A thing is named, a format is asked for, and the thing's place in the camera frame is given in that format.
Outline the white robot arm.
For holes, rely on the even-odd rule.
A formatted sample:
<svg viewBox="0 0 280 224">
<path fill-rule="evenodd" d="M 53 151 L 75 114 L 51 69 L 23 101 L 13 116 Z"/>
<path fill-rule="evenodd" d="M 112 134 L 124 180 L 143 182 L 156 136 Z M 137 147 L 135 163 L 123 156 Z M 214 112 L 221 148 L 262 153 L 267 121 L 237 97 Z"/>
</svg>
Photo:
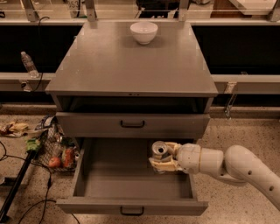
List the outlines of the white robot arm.
<svg viewBox="0 0 280 224">
<path fill-rule="evenodd" d="M 157 141 L 149 161 L 157 172 L 203 173 L 230 185 L 250 183 L 280 210 L 280 178 L 243 146 L 233 145 L 223 152 L 194 143 Z"/>
</svg>

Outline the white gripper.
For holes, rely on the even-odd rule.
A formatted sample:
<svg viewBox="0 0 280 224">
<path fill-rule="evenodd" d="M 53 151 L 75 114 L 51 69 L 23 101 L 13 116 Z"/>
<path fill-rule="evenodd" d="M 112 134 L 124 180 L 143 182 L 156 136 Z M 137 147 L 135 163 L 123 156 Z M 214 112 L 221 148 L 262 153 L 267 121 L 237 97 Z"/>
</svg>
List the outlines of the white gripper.
<svg viewBox="0 0 280 224">
<path fill-rule="evenodd" d="M 200 171 L 201 147 L 197 144 L 166 142 L 169 154 L 176 156 L 177 160 L 170 157 L 167 160 L 156 160 L 150 157 L 151 166 L 157 172 L 176 172 L 182 171 L 187 174 L 197 174 Z"/>
</svg>

